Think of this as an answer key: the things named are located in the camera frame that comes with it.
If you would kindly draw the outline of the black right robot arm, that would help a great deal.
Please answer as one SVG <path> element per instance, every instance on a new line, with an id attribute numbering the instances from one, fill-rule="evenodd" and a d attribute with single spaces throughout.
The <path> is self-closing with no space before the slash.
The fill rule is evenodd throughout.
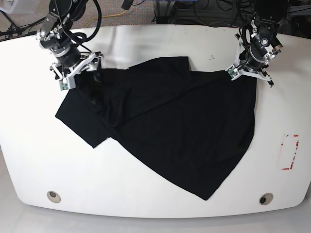
<path id="1" fill-rule="evenodd" d="M 93 52 L 84 45 L 97 35 L 101 26 L 100 5 L 96 0 L 93 3 L 98 17 L 91 36 L 70 31 L 73 23 L 85 13 L 86 0 L 51 0 L 49 12 L 36 33 L 36 40 L 40 47 L 49 50 L 57 59 L 57 62 L 50 66 L 50 70 L 62 85 L 69 83 L 69 80 L 73 80 L 74 76 L 82 71 L 92 72 L 100 69 L 102 54 Z"/>

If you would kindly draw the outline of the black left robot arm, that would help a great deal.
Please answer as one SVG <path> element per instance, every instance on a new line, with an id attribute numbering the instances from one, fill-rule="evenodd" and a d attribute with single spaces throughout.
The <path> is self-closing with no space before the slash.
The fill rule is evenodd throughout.
<path id="1" fill-rule="evenodd" d="M 273 87 L 274 82 L 266 69 L 283 48 L 277 38 L 279 22 L 286 16 L 286 0 L 252 0 L 254 10 L 251 18 L 242 16 L 242 1 L 233 1 L 234 9 L 243 25 L 235 34 L 238 40 L 235 62 L 225 71 L 231 80 L 240 76 L 249 76 L 267 81 Z"/>

